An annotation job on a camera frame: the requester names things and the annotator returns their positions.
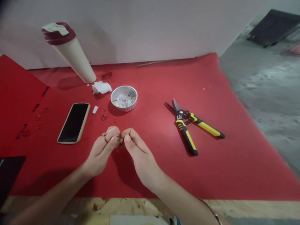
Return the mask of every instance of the eraser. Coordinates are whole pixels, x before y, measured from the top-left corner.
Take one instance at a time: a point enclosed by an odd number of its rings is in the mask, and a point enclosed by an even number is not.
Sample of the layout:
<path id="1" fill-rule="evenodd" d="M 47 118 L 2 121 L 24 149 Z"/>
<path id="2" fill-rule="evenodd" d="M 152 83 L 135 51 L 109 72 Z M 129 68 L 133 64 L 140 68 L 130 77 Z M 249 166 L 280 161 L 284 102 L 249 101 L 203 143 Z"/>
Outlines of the eraser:
<path id="1" fill-rule="evenodd" d="M 94 107 L 93 114 L 95 114 L 97 112 L 98 108 L 99 108 L 98 106 Z"/>

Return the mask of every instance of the white bottle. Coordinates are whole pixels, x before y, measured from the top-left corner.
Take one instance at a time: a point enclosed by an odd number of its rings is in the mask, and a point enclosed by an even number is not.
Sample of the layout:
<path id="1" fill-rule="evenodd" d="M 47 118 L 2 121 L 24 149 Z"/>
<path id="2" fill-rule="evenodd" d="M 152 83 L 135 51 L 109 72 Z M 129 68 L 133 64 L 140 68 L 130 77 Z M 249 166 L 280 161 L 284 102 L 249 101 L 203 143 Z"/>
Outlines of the white bottle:
<path id="1" fill-rule="evenodd" d="M 85 83 L 97 77 L 84 54 L 75 32 L 65 22 L 51 23 L 42 28 L 45 40 L 68 62 Z"/>

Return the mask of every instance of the forearm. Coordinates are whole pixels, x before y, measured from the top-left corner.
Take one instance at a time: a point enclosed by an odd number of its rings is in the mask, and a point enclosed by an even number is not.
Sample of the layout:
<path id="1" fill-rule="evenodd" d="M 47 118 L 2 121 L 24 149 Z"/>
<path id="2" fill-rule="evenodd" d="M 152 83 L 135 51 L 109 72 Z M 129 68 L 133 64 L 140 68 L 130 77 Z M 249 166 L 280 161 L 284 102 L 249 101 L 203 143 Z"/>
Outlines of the forearm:
<path id="1" fill-rule="evenodd" d="M 219 224 L 203 202 L 192 196 L 167 175 L 165 175 L 164 180 L 163 184 L 153 192 L 175 213 L 183 224 Z"/>
<path id="2" fill-rule="evenodd" d="M 53 224 L 71 198 L 90 179 L 81 165 L 62 182 L 53 187 L 11 222 L 19 224 Z"/>

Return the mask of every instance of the white wall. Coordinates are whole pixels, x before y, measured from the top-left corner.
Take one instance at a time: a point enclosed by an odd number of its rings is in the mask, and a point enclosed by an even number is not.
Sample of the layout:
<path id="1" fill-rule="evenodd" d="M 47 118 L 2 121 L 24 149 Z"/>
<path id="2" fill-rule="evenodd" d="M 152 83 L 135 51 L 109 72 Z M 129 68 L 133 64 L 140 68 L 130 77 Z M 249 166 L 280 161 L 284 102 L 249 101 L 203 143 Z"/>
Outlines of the white wall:
<path id="1" fill-rule="evenodd" d="M 0 51 L 26 69 L 67 66 L 41 27 L 67 22 L 92 64 L 222 55 L 266 0 L 18 0 L 0 21 Z"/>
<path id="2" fill-rule="evenodd" d="M 250 25 L 257 25 L 267 15 L 270 9 L 300 15 L 300 0 L 268 0 L 250 22 Z"/>

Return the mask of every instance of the wooden table edge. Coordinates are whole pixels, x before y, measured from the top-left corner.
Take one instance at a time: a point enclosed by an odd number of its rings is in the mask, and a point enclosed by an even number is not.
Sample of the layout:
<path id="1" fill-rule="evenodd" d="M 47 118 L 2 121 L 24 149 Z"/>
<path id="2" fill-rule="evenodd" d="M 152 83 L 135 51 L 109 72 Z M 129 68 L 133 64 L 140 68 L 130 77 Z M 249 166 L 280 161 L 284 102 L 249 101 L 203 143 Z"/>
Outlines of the wooden table edge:
<path id="1" fill-rule="evenodd" d="M 1 213 L 17 213 L 38 196 L 9 196 Z M 220 215 L 233 218 L 300 219 L 300 201 L 205 200 Z M 160 199 L 73 198 L 63 214 L 173 216 Z"/>

